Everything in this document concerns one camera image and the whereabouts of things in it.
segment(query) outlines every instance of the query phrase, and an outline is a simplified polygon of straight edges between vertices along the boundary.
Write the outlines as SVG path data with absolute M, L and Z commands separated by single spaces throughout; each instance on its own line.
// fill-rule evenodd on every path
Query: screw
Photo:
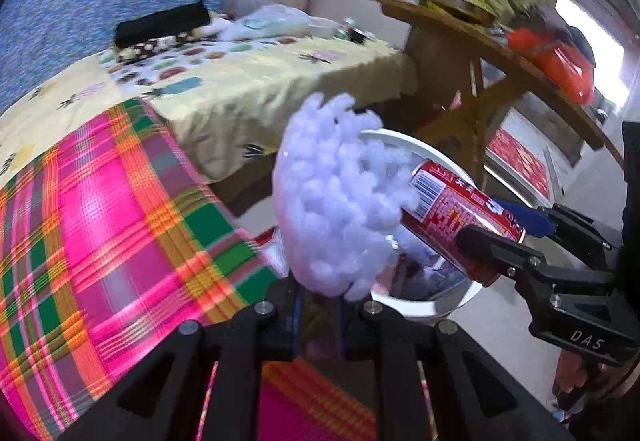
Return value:
M 458 332 L 458 324 L 451 320 L 441 320 L 438 322 L 438 329 L 445 335 L 454 335 Z
M 370 315 L 377 315 L 378 313 L 382 313 L 382 310 L 384 309 L 382 307 L 382 304 L 380 302 L 376 302 L 375 300 L 368 300 L 367 302 L 364 302 L 362 308 L 364 309 L 364 312 L 369 313 Z
M 549 297 L 549 302 L 551 302 L 551 305 L 556 309 L 562 305 L 562 299 L 559 295 L 551 295 Z
M 258 315 L 268 315 L 273 312 L 273 304 L 268 300 L 261 300 L 257 304 L 254 304 L 254 310 Z
M 200 324 L 197 323 L 196 320 L 185 320 L 178 326 L 178 331 L 185 336 L 190 336 L 195 333 L 199 327 Z

